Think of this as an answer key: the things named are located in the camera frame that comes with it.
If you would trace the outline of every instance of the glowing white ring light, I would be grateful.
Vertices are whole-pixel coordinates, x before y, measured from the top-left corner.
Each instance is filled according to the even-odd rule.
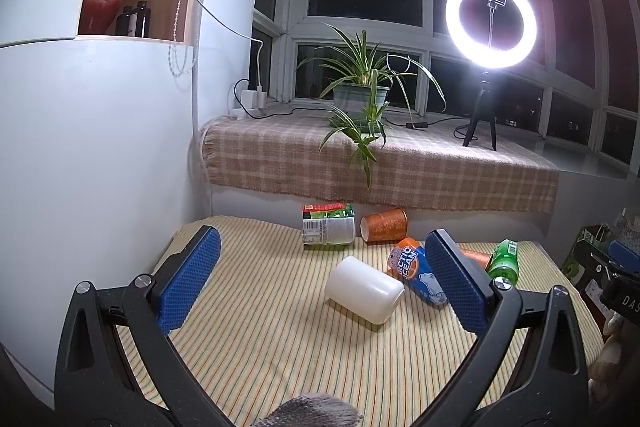
[[[518,7],[518,10],[520,10],[524,28],[520,42],[512,49],[504,51],[489,48],[487,44],[475,42],[467,32],[465,32],[465,29],[462,27],[462,22],[460,21],[460,5],[462,4],[462,0],[447,0],[445,16],[449,34],[454,44],[465,57],[470,58],[483,68],[495,69],[513,66],[523,61],[527,55],[530,54],[538,34],[536,16],[533,13],[533,8],[531,8],[529,1],[512,1]]]

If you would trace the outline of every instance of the fuzzy gray object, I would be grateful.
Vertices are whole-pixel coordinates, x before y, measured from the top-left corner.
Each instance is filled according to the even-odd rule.
[[[362,415],[330,394],[303,394],[281,404],[253,427],[355,427]]]

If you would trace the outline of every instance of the window frame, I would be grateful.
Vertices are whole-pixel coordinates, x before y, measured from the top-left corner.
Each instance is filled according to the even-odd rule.
[[[604,21],[604,7],[602,0],[588,0],[591,10],[591,23],[594,39],[594,88],[586,86],[579,80],[572,78],[562,71],[556,70],[556,32],[553,0],[540,0],[542,21],[545,32],[545,64],[539,64],[526,59],[517,66],[510,68],[509,76],[523,82],[533,83],[543,87],[543,100],[540,112],[538,133],[546,137],[553,92],[557,91],[593,111],[588,146],[573,144],[566,140],[548,137],[554,142],[565,142],[577,145],[583,149],[590,149],[602,153],[602,140],[606,125],[606,113],[612,112],[625,118],[636,120],[640,127],[638,114],[622,109],[609,107],[609,63],[607,49],[606,24]],[[309,0],[276,0],[274,20],[254,10],[254,25],[261,31],[273,37],[271,56],[270,98],[283,103],[293,103],[305,107],[313,107],[322,103],[317,100],[295,98],[296,58],[298,44],[339,44],[334,33],[325,23],[340,26],[347,32],[366,29],[372,42],[380,42],[381,47],[393,49],[400,53],[406,52],[418,55],[421,62],[430,67],[431,57],[441,57],[448,60],[466,62],[466,58],[455,47],[447,34],[433,31],[433,0],[422,0],[422,26],[407,26],[399,23],[361,20],[354,18],[309,16]],[[636,41],[640,57],[640,9],[637,0],[629,0],[632,7]],[[417,79],[415,109],[416,113],[427,114],[427,99],[430,95],[428,78],[420,73]],[[389,111],[401,110],[389,108]],[[630,166],[632,171],[640,168],[640,128],[636,132],[634,153]]]

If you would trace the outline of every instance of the tripod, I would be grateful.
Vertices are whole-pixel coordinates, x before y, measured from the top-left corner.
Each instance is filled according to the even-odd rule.
[[[493,38],[494,38],[494,13],[498,6],[505,6],[507,4],[507,0],[485,0],[487,2],[487,7],[489,8],[489,44],[488,47],[491,47]],[[489,126],[491,127],[491,145],[494,148],[494,151],[497,150],[495,144],[495,110],[494,110],[494,96],[490,89],[489,80],[487,77],[489,75],[489,71],[483,71],[482,74],[484,78],[480,84],[480,92],[478,93],[478,97],[476,98],[476,104],[474,105],[474,110],[471,113],[471,120],[469,121],[469,127],[466,130],[465,140],[462,142],[462,147],[468,147],[469,143],[474,137],[474,133],[476,132],[476,126],[478,125],[478,121],[481,119],[481,116],[484,115],[482,120],[488,120]]]

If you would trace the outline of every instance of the green plastic bottle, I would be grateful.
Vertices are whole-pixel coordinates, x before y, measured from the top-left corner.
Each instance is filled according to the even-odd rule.
[[[518,244],[505,239],[495,247],[494,254],[486,269],[489,277],[507,277],[513,285],[518,283],[520,268],[518,267]]]

